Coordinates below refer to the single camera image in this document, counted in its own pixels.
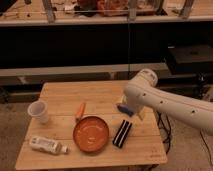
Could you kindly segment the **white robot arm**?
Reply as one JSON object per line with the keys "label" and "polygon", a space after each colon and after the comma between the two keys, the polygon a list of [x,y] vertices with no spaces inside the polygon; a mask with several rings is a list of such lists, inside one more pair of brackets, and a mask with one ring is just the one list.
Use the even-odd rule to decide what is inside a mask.
{"label": "white robot arm", "polygon": [[157,81],[151,69],[132,78],[123,90],[128,108],[136,112],[147,106],[213,136],[213,103],[159,90]]}

